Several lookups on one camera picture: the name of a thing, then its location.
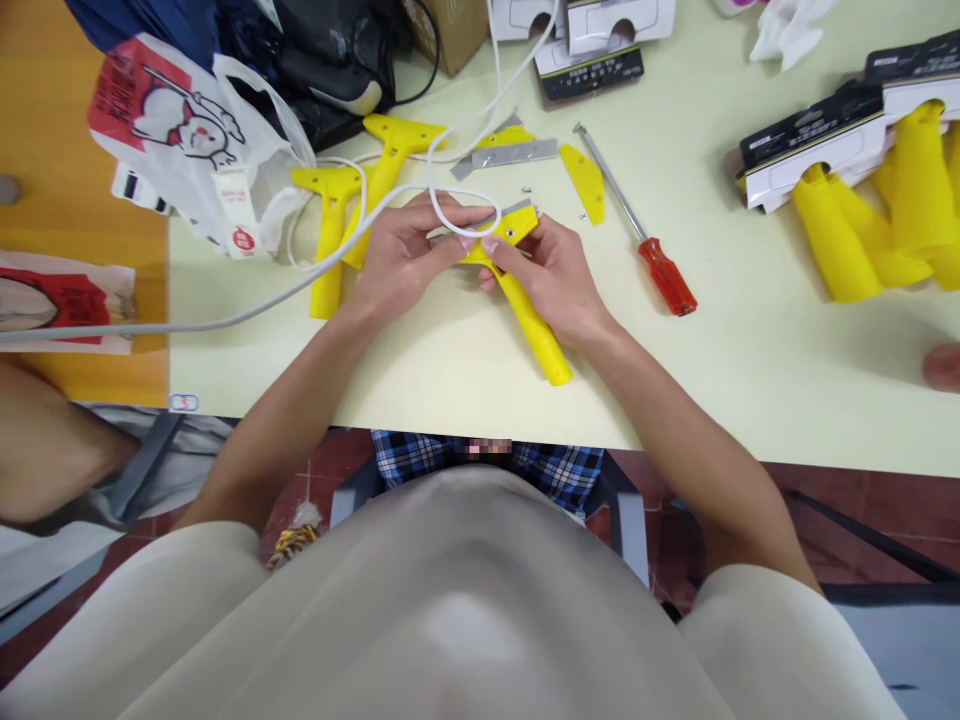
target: red printed logo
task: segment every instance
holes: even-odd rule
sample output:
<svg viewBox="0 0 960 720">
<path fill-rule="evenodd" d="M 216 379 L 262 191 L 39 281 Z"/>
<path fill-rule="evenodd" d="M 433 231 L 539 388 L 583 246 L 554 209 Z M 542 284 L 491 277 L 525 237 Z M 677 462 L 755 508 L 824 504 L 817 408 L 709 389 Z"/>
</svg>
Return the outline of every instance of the red printed logo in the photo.
<svg viewBox="0 0 960 720">
<path fill-rule="evenodd" d="M 253 236 L 243 228 L 237 228 L 233 231 L 233 244 L 244 252 L 253 251 Z"/>
</svg>

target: white cable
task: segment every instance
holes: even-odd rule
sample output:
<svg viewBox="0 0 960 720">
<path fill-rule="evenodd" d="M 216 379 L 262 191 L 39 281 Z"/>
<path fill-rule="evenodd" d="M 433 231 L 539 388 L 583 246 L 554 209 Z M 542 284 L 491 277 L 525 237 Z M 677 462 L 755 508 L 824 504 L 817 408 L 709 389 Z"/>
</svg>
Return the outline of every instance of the white cable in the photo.
<svg viewBox="0 0 960 720">
<path fill-rule="evenodd" d="M 317 155 L 317 162 L 338 162 L 342 165 L 348 165 L 360 173 L 360 219 L 366 217 L 367 215 L 367 174 L 363 171 L 363 168 L 360 167 L 355 161 L 347 160 L 346 158 L 337 157 L 336 155 L 326 155 L 321 156 Z M 300 210 L 297 212 L 297 216 L 293 219 L 293 227 L 296 229 L 297 223 L 300 222 L 300 216 L 303 215 L 303 210 L 306 207 L 304 203 Z M 323 214 L 321 211 L 320 221 L 323 222 Z M 297 270 L 302 270 L 303 272 L 309 272 L 313 270 L 318 263 L 311 263 L 310 265 L 301 265 L 293 257 L 293 231 L 290 232 L 290 237 L 287 238 L 287 260 L 290 261 L 290 265 L 296 268 Z"/>
<path fill-rule="evenodd" d="M 273 307 L 276 307 L 283 301 L 293 297 L 298 292 L 313 284 L 313 281 L 323 275 L 327 270 L 340 262 L 344 256 L 349 253 L 353 246 L 357 244 L 363 234 L 370 228 L 373 221 L 390 202 L 401 193 L 408 190 L 426 190 L 426 185 L 400 185 L 395 187 L 380 202 L 373 212 L 357 227 L 356 232 L 350 236 L 343 245 L 337 248 L 337 251 L 326 258 L 323 262 L 317 263 L 316 268 L 307 275 L 306 278 L 298 282 L 289 290 L 284 290 L 276 297 L 267 300 L 261 305 L 245 310 L 239 315 L 224 320 L 215 320 L 208 323 L 198 323 L 196 325 L 181 325 L 179 323 L 156 323 L 153 325 L 99 325 L 95 327 L 62 327 L 62 328 L 42 328 L 39 330 L 11 330 L 0 333 L 0 342 L 17 342 L 19 340 L 66 340 L 69 338 L 84 337 L 102 337 L 105 335 L 162 335 L 174 332 L 209 332 L 210 330 L 221 330 L 232 325 L 239 325 L 250 318 L 265 313 Z M 496 201 L 482 192 L 476 190 L 466 190 L 464 188 L 439 188 L 441 192 L 459 193 L 460 195 L 469 195 L 478 198 L 489 205 L 496 205 Z"/>
<path fill-rule="evenodd" d="M 487 17 L 493 18 L 493 8 L 491 6 L 491 0 L 487 0 Z M 493 127 L 493 123 L 496 120 L 497 111 L 500 109 L 500 101 L 503 99 L 503 96 L 506 94 L 506 91 L 503 90 L 503 81 L 501 79 L 500 71 L 500 46 L 497 44 L 497 32 L 493 26 L 493 20 L 490 21 L 490 42 L 493 45 L 493 67 L 494 67 L 494 77 L 497 81 L 497 93 L 494 97 L 493 110 L 490 113 L 490 119 L 487 121 L 487 124 L 484 126 L 483 132 L 480 133 L 480 136 L 470 145 L 466 145 L 463 150 L 460 150 L 455 153 L 451 153 L 446 156 L 430 158 L 429 153 L 414 153 L 409 156 L 410 160 L 420 160 L 421 162 L 434 162 L 434 163 L 455 163 L 459 162 L 461 158 L 469 154 L 473 150 L 474 146 L 480 142 L 487 133 L 490 132 L 490 129 Z M 462 127 L 466 122 L 461 123 L 457 127 Z M 367 160 L 373 160 L 374 158 L 379 158 L 380 153 L 371 152 L 366 155 L 361 155 L 353 159 L 354 162 L 366 162 Z"/>
<path fill-rule="evenodd" d="M 546 30 L 543 31 L 543 35 L 541 35 L 540 39 L 537 40 L 536 44 L 533 46 L 533 49 L 530 51 L 527 57 L 523 59 L 523 62 L 520 63 L 520 67 L 517 68 L 516 72 L 514 72 L 513 76 L 507 81 L 507 84 L 503 87 L 503 89 L 497 93 L 497 96 L 489 104 L 487 104 L 487 106 L 483 110 L 480 111 L 481 117 L 485 116 L 491 110 L 499 106 L 500 100 L 503 99 L 503 96 L 510 91 L 511 87 L 513 87 L 513 84 L 520 77 L 520 73 L 523 72 L 531 62 L 533 62 L 533 58 L 536 56 L 538 52 L 540 52 L 540 48 L 543 47 L 544 43 L 546 43 L 547 39 L 550 37 L 550 33 L 553 31 L 553 26 L 556 22 L 557 13 L 559 12 L 559 10 L 560 10 L 560 0 L 553 0 L 553 10 L 550 13 L 550 20 L 547 23 Z M 491 35 L 491 38 L 493 39 L 494 51 L 496 52 L 497 37 L 495 34 L 494 25 L 493 25 L 492 0 L 487 0 L 487 17 L 490 18 L 490 35 Z M 497 215 L 493 220 L 493 224 L 489 228 L 480 232 L 476 230 L 469 230 L 467 228 L 458 228 L 456 225 L 450 222 L 450 220 L 447 218 L 446 215 L 443 214 L 443 209 L 440 207 L 440 201 L 437 200 L 437 189 L 433 185 L 433 154 L 434 152 L 436 152 L 437 147 L 440 145 L 440 143 L 443 142 L 444 138 L 446 138 L 447 135 L 450 135 L 451 133 L 456 132 L 461 127 L 463 127 L 468 122 L 470 122 L 470 120 L 472 119 L 473 119 L 472 117 L 468 117 L 458 125 L 454 125 L 449 130 L 445 130 L 444 132 L 440 133 L 436 138 L 434 138 L 434 141 L 432 143 L 430 143 L 430 148 L 427 150 L 427 189 L 430 192 L 430 201 L 433 203 L 433 209 L 436 211 L 437 217 L 440 219 L 440 222 L 443 224 L 445 228 L 447 228 L 450 232 L 457 233 L 458 235 L 462 235 L 463 237 L 482 238 L 482 237 L 486 237 L 487 235 L 489 235 L 491 232 L 493 232 L 500 226 L 500 220 L 503 217 L 500 212 L 500 206 L 499 205 L 494 206 L 497 211 Z M 484 127 L 483 132 L 480 133 L 480 135 L 478 135 L 477 138 L 468 145 L 468 147 L 472 148 L 478 142 L 483 140 L 483 138 L 490 131 L 490 128 L 492 126 L 493 126 L 493 118 L 491 117 L 491 121 L 488 122 L 488 124 Z"/>
<path fill-rule="evenodd" d="M 487 13 L 488 13 L 488 17 L 490 18 L 490 34 L 493 39 L 494 63 L 497 67 L 498 91 L 496 96 L 493 98 L 493 100 L 490 101 L 490 103 L 488 103 L 487 106 L 480 111 L 479 117 L 486 117 L 489 113 L 496 111 L 504 95 L 506 95 L 510 91 L 510 88 L 513 87 L 513 84 L 517 81 L 517 78 L 520 77 L 520 73 L 522 73 L 527 68 L 527 66 L 530 65 L 530 63 L 533 61 L 534 56 L 537 54 L 537 52 L 540 51 L 540 48 L 543 47 L 551 31 L 553 30 L 556 15 L 557 15 L 557 12 L 559 11 L 559 8 L 560 8 L 560 0 L 554 0 L 553 12 L 550 15 L 550 21 L 547 23 L 547 28 L 544 31 L 543 35 L 540 37 L 537 43 L 533 46 L 533 50 L 531 50 L 530 53 L 524 58 L 523 62 L 520 63 L 520 67 L 517 68 L 516 72 L 514 72 L 510 80 L 507 81 L 507 84 L 503 87 L 500 87 L 500 71 L 499 71 L 500 70 L 500 54 L 499 54 L 499 50 L 497 49 L 496 35 L 493 28 L 492 2 L 491 0 L 487 0 Z M 261 315 L 262 313 L 265 313 L 267 310 L 270 310 L 271 308 L 274 308 L 280 303 L 293 297 L 304 288 L 309 287 L 314 282 L 314 280 L 316 280 L 318 277 L 326 273 L 330 268 L 332 268 L 334 265 L 340 262 L 353 249 L 353 247 L 357 244 L 357 242 L 359 242 L 363 234 L 373 224 L 373 221 L 376 220 L 377 216 L 387 207 L 387 205 L 389 205 L 389 203 L 396 196 L 400 195 L 401 193 L 407 192 L 409 190 L 428 190 L 430 193 L 430 200 L 433 203 L 434 210 L 436 210 L 437 212 L 437 216 L 440 218 L 440 222 L 444 225 L 444 227 L 448 228 L 452 232 L 455 232 L 459 235 L 463 235 L 465 237 L 474 237 L 474 238 L 486 237 L 487 235 L 490 234 L 492 230 L 496 229 L 496 227 L 500 224 L 500 220 L 503 217 L 502 209 L 500 205 L 498 205 L 497 202 L 489 195 L 486 195 L 481 192 L 477 192 L 476 190 L 467 190 L 465 188 L 438 188 L 433 184 L 433 164 L 435 162 L 441 162 L 441 161 L 455 162 L 455 160 L 447 160 L 446 158 L 443 158 L 443 159 L 435 158 L 434 153 L 436 152 L 437 147 L 440 145 L 440 143 L 443 142 L 443 140 L 448 135 L 453 134 L 454 132 L 459 130 L 461 127 L 463 127 L 470 121 L 475 120 L 476 117 L 478 117 L 477 114 L 471 114 L 469 117 L 465 118 L 463 122 L 460 122 L 457 125 L 454 125 L 449 130 L 445 130 L 444 132 L 442 132 L 430 144 L 430 148 L 427 150 L 427 155 L 426 155 L 426 162 L 427 162 L 427 184 L 426 185 L 400 185 L 398 187 L 395 187 L 393 190 L 391 190 L 389 193 L 386 194 L 386 196 L 383 198 L 380 204 L 373 209 L 370 215 L 364 217 L 361 220 L 360 224 L 357 226 L 357 229 L 353 233 L 353 235 L 351 235 L 347 241 L 342 243 L 340 247 L 337 248 L 336 252 L 331 254 L 328 258 L 324 259 L 322 262 L 317 263 L 316 266 L 314 266 L 314 268 L 309 272 L 309 274 L 303 280 L 293 285 L 293 287 L 291 287 L 290 289 L 284 290 L 282 293 L 280 293 L 279 295 L 276 295 L 270 300 L 267 300 L 266 302 L 261 303 L 260 305 L 257 305 L 253 308 L 250 308 L 249 310 L 245 310 L 239 315 L 234 315 L 233 317 L 225 318 L 223 320 L 215 320 L 213 322 L 197 323 L 195 325 L 183 325 L 179 323 L 169 323 L 169 324 L 153 323 L 153 324 L 143 324 L 143 325 L 99 325 L 99 326 L 92 326 L 92 327 L 62 327 L 62 328 L 40 328 L 37 330 L 12 330 L 8 332 L 0 332 L 0 343 L 8 343 L 8 342 L 12 343 L 12 342 L 31 341 L 31 340 L 69 340 L 73 338 L 104 337 L 104 336 L 113 336 L 113 335 L 162 335 L 162 334 L 175 333 L 175 332 L 209 332 L 211 330 L 221 330 L 223 328 L 232 327 L 233 325 L 239 325 L 240 323 L 246 322 L 247 320 L 250 320 L 251 318 L 254 318 L 257 315 Z M 465 155 L 467 152 L 469 152 L 477 143 L 483 140 L 486 134 L 490 131 L 490 128 L 493 127 L 494 119 L 495 119 L 494 117 L 491 117 L 491 119 L 487 121 L 487 123 L 484 126 L 483 132 L 480 133 L 480 135 L 478 135 L 473 142 L 469 143 L 466 146 L 467 150 L 461 153 L 461 157 L 462 155 Z M 331 160 L 334 160 L 335 162 L 337 161 L 343 162 L 344 164 L 350 165 L 351 167 L 356 167 L 358 161 L 360 160 L 359 158 L 356 158 L 353 161 L 343 160 L 339 158 L 337 159 L 323 158 L 323 159 L 331 159 Z M 361 192 L 363 193 L 361 196 L 361 202 L 364 203 L 365 205 L 366 204 L 366 185 L 365 184 L 361 187 Z M 449 193 L 458 193 L 460 195 L 469 195 L 470 197 L 475 197 L 484 201 L 485 203 L 492 206 L 496 210 L 496 217 L 494 219 L 493 225 L 484 232 L 475 232 L 473 230 L 458 228 L 457 226 L 453 225 L 447 219 L 447 217 L 443 214 L 443 210 L 441 209 L 440 203 L 437 200 L 437 192 L 449 192 Z"/>
</svg>

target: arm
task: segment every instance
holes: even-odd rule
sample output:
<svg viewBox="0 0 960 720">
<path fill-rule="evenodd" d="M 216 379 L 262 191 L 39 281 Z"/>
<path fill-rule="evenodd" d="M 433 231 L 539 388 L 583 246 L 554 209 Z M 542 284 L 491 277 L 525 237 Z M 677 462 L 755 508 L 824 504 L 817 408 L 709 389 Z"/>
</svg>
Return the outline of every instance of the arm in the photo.
<svg viewBox="0 0 960 720">
<path fill-rule="evenodd" d="M 657 469 L 697 518 L 711 570 L 734 563 L 777 570 L 820 592 L 780 491 L 624 330 L 600 299 L 580 237 L 549 217 L 520 244 L 485 239 L 523 284 L 557 338 L 582 354 L 626 411 Z M 496 280 L 481 272 L 484 289 Z"/>
<path fill-rule="evenodd" d="M 485 220 L 492 212 L 460 207 L 449 196 L 442 204 L 444 214 L 460 227 Z M 326 433 L 367 348 L 472 246 L 473 241 L 448 238 L 430 249 L 427 233 L 438 227 L 436 212 L 424 196 L 380 215 L 355 293 L 230 435 L 178 528 L 233 520 L 263 532 L 283 487 Z"/>
</svg>

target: white plastic bag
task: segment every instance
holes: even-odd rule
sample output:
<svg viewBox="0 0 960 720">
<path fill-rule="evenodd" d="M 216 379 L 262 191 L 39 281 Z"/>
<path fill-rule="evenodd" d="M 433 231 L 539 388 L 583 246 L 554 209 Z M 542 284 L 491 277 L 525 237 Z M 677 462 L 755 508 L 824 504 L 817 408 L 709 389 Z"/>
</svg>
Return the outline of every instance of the white plastic bag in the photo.
<svg viewBox="0 0 960 720">
<path fill-rule="evenodd" d="M 0 332 L 136 322 L 135 273 L 119 265 L 0 251 Z M 2 343 L 0 352 L 127 355 L 129 335 Z"/>
<path fill-rule="evenodd" d="M 254 242 L 275 255 L 283 217 L 310 198 L 290 190 L 290 171 L 316 167 L 313 149 L 293 111 L 263 78 L 221 55 L 213 71 L 146 33 L 137 35 L 104 59 L 87 113 L 90 131 L 187 217 L 198 236 L 224 252 L 241 238 L 242 247 Z M 270 95 L 287 140 L 240 97 L 230 78 Z M 225 214 L 213 180 L 217 171 L 239 168 L 254 227 Z"/>
</svg>

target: hand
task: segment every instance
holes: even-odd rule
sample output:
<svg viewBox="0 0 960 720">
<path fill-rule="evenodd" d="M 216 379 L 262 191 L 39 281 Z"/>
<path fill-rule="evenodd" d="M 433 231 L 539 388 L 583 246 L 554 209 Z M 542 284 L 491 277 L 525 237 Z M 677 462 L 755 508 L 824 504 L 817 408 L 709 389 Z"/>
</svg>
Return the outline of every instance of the hand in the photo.
<svg viewBox="0 0 960 720">
<path fill-rule="evenodd" d="M 541 215 L 537 227 L 517 247 L 489 237 L 483 239 L 483 249 L 497 267 L 520 281 L 557 340 L 567 347 L 580 351 L 617 326 L 597 292 L 580 236 L 553 218 Z M 488 268 L 480 270 L 480 280 L 483 290 L 497 285 Z"/>
<path fill-rule="evenodd" d="M 464 207 L 447 193 L 437 193 L 443 214 L 458 227 L 479 223 L 490 207 Z M 443 227 L 430 196 L 423 192 L 402 208 L 387 208 L 374 221 L 367 260 L 351 303 L 359 303 L 383 324 L 396 320 L 416 305 L 424 291 L 444 270 L 466 257 L 476 243 L 458 235 L 431 249 L 427 234 Z"/>
</svg>

